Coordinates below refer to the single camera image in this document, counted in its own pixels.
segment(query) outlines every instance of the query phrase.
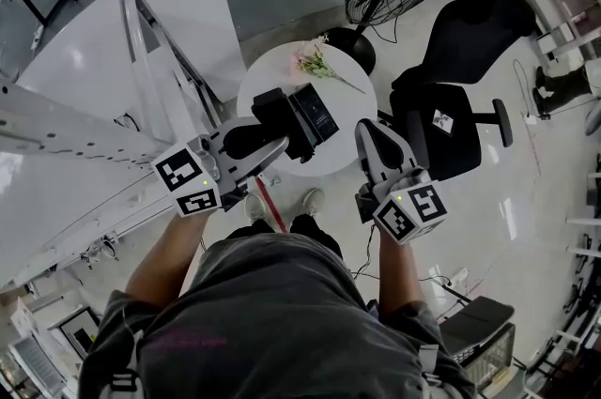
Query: gray t-shirt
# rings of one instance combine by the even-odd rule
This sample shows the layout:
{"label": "gray t-shirt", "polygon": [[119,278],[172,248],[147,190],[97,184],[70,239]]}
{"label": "gray t-shirt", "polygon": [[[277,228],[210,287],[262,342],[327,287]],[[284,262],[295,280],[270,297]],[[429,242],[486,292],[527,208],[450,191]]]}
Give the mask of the gray t-shirt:
{"label": "gray t-shirt", "polygon": [[422,398],[421,345],[440,345],[435,374],[464,398],[474,388],[442,345],[425,303],[382,324],[345,264],[304,236],[226,239],[202,256],[188,292],[166,309],[115,291],[81,373],[98,397],[145,331],[146,399],[178,397]]}

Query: bouquet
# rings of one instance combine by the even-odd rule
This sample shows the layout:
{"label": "bouquet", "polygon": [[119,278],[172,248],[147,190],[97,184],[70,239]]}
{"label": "bouquet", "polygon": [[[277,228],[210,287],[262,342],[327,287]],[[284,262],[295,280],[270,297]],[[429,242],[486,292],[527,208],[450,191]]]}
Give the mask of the bouquet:
{"label": "bouquet", "polygon": [[363,92],[360,88],[343,79],[336,71],[328,65],[323,58],[323,45],[328,41],[327,36],[314,38],[311,41],[304,42],[302,49],[292,55],[290,59],[290,69],[299,70],[315,75],[320,79],[335,79]]}

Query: cable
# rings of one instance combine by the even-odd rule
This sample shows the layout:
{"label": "cable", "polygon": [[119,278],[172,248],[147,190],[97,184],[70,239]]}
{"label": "cable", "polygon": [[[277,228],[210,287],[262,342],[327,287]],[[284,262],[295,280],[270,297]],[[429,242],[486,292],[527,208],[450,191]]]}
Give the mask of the cable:
{"label": "cable", "polygon": [[396,37],[396,24],[398,23],[398,18],[399,17],[400,17],[400,15],[397,15],[396,18],[394,19],[394,41],[388,40],[387,38],[384,38],[383,36],[381,36],[379,34],[379,32],[377,31],[377,29],[372,25],[372,28],[374,29],[374,32],[376,32],[376,35],[378,37],[380,37],[380,39],[384,40],[385,42],[388,42],[388,43],[398,43],[398,39]]}
{"label": "cable", "polygon": [[522,74],[524,77],[524,82],[526,83],[526,88],[528,88],[528,76],[526,75],[526,70],[524,70],[524,66],[522,65],[522,63],[517,60],[516,58],[514,58],[514,73],[516,74],[516,78],[517,78],[517,82],[519,83],[519,89],[522,92],[522,99],[524,99],[524,105],[526,105],[526,114],[530,115],[530,109],[532,108],[534,109],[534,104],[532,103],[532,98],[530,97],[530,94],[528,94],[528,98],[530,99],[530,106],[528,104],[528,101],[526,100],[526,92],[524,92],[524,86],[522,85],[522,81],[519,78],[519,74],[517,73],[517,69],[516,69],[516,65],[519,65],[519,67],[522,69]]}
{"label": "cable", "polygon": [[121,119],[121,117],[123,117],[124,119],[125,119],[125,118],[128,118],[129,120],[131,120],[131,122],[133,123],[133,126],[135,127],[135,129],[136,129],[137,131],[140,131],[140,128],[138,127],[138,124],[136,123],[136,121],[135,121],[135,120],[133,120],[133,117],[132,117],[131,115],[129,115],[127,112],[126,112],[125,114],[123,114],[123,115],[121,115],[121,116],[117,117],[117,118],[114,120],[114,122],[115,122],[117,125],[120,125],[121,127],[125,127],[126,129],[130,129],[130,128],[131,128],[131,127],[128,127],[128,126],[125,124],[125,120],[123,120],[123,122],[124,122],[123,124],[122,124],[121,122],[119,122],[119,120]]}
{"label": "cable", "polygon": [[554,112],[553,114],[549,114],[549,115],[554,116],[557,114],[563,114],[564,112],[567,112],[568,110],[577,109],[578,107],[582,107],[582,105],[586,105],[587,103],[597,102],[597,101],[599,101],[599,99],[590,99],[584,103],[581,103],[580,105],[574,105],[573,107],[568,107],[567,109],[563,109],[563,110],[560,110],[559,112]]}
{"label": "cable", "polygon": [[453,290],[451,287],[447,287],[446,285],[440,284],[440,283],[439,283],[439,286],[442,287],[444,290],[446,290],[452,296],[455,296],[456,298],[463,300],[467,304],[469,304],[471,302],[470,298],[464,296],[463,294],[459,294],[456,290]]}
{"label": "cable", "polygon": [[424,282],[424,281],[432,281],[434,279],[446,279],[447,280],[447,285],[451,285],[453,283],[453,281],[451,281],[451,279],[449,279],[446,275],[433,275],[431,277],[428,277],[427,279],[420,279],[420,282]]}
{"label": "cable", "polygon": [[[354,272],[354,274],[355,274],[355,278],[357,278],[358,275],[364,275],[365,277],[371,277],[372,279],[376,279],[377,281],[379,281],[379,277],[378,276],[375,276],[375,275],[372,275],[372,274],[366,274],[365,272],[358,271],[358,272]],[[449,282],[449,284],[451,283],[451,280],[447,276],[445,276],[445,275],[435,275],[435,276],[432,276],[432,277],[427,277],[425,279],[419,279],[419,281],[422,283],[424,281],[433,281],[433,280],[436,280],[438,278],[446,279]]]}
{"label": "cable", "polygon": [[523,369],[524,371],[526,371],[528,369],[526,364],[524,362],[520,361],[516,356],[512,356],[512,358],[514,359],[514,362],[517,364],[517,366],[520,369]]}
{"label": "cable", "polygon": [[361,274],[364,270],[366,270],[369,265],[372,263],[372,255],[369,251],[369,246],[372,245],[372,238],[374,238],[374,229],[376,229],[376,225],[373,224],[372,225],[372,230],[369,233],[369,240],[367,240],[367,262],[365,262],[365,264],[363,264],[361,267],[359,267],[359,270],[357,270],[357,272],[355,272],[355,281],[357,280],[357,277],[359,276],[359,274]]}
{"label": "cable", "polygon": [[366,274],[365,272],[355,272],[355,274],[356,274],[356,275],[355,275],[355,278],[356,278],[358,275],[364,275],[365,277],[371,277],[372,279],[376,279],[377,281],[379,281],[379,277],[377,277],[377,276],[375,276],[375,275],[372,275],[372,274]]}

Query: white sneaker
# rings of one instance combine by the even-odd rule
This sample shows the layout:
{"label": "white sneaker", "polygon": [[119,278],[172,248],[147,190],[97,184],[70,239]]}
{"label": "white sneaker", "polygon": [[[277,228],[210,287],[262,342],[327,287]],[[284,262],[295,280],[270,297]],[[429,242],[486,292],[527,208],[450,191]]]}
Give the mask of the white sneaker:
{"label": "white sneaker", "polygon": [[299,215],[307,214],[311,217],[316,217],[321,212],[325,201],[325,192],[321,189],[312,189],[302,199],[302,209]]}
{"label": "white sneaker", "polygon": [[251,224],[267,217],[267,208],[263,199],[255,193],[249,193],[244,201],[244,212]]}

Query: black office chair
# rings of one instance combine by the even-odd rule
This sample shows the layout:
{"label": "black office chair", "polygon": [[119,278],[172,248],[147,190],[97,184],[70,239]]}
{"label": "black office chair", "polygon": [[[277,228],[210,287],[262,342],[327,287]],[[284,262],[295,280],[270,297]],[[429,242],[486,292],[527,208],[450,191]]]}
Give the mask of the black office chair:
{"label": "black office chair", "polygon": [[396,133],[404,137],[417,162],[437,180],[459,176],[482,162],[477,124],[496,124],[505,147],[514,139],[502,100],[492,101],[494,113],[475,114],[463,87],[427,84],[391,94]]}
{"label": "black office chair", "polygon": [[439,13],[424,61],[407,69],[393,89],[418,84],[476,84],[520,37],[534,32],[526,0],[455,0]]}

